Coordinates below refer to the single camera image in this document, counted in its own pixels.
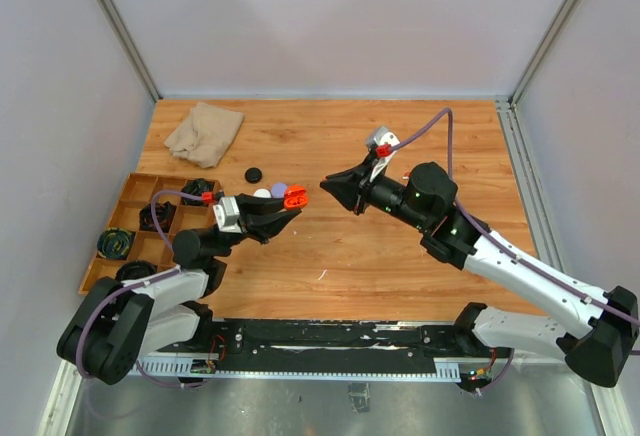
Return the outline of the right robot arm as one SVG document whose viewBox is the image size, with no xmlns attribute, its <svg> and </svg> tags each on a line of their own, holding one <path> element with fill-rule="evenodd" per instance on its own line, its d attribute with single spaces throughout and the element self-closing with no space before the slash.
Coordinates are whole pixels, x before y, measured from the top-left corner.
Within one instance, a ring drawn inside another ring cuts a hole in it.
<svg viewBox="0 0 640 436">
<path fill-rule="evenodd" d="M 375 207 L 408 224 L 437 261 L 496 282 L 542 310 L 531 316 L 468 304 L 452 333 L 463 355 L 511 348 L 561 360 L 601 387 L 618 383 L 639 336 L 638 298 L 627 288 L 590 285 L 520 250 L 462 207 L 456 183 L 435 162 L 415 166 L 400 183 L 367 158 L 320 186 L 356 215 Z"/>
</svg>

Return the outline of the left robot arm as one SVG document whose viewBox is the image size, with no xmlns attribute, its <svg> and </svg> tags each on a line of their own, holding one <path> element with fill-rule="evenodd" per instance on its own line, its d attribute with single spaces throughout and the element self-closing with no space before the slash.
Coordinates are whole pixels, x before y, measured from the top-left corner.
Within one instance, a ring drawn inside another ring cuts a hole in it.
<svg viewBox="0 0 640 436">
<path fill-rule="evenodd" d="M 84 378 L 108 385 L 139 366 L 140 358 L 174 343 L 207 349 L 213 316 L 200 299 L 222 283 L 228 257 L 245 240 L 267 244 L 308 205 L 307 191 L 289 187 L 281 198 L 204 192 L 215 222 L 178 232 L 170 245 L 174 267 L 134 280 L 98 280 L 60 336 L 56 354 Z"/>
</svg>

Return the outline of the orange round charging case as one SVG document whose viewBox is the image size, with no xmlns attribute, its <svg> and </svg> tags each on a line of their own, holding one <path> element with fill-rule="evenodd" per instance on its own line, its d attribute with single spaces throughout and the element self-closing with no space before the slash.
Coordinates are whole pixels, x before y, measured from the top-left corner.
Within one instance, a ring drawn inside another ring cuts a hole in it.
<svg viewBox="0 0 640 436">
<path fill-rule="evenodd" d="M 309 203 L 307 190 L 301 185 L 290 185 L 284 192 L 284 208 L 287 211 L 302 209 Z"/>
</svg>

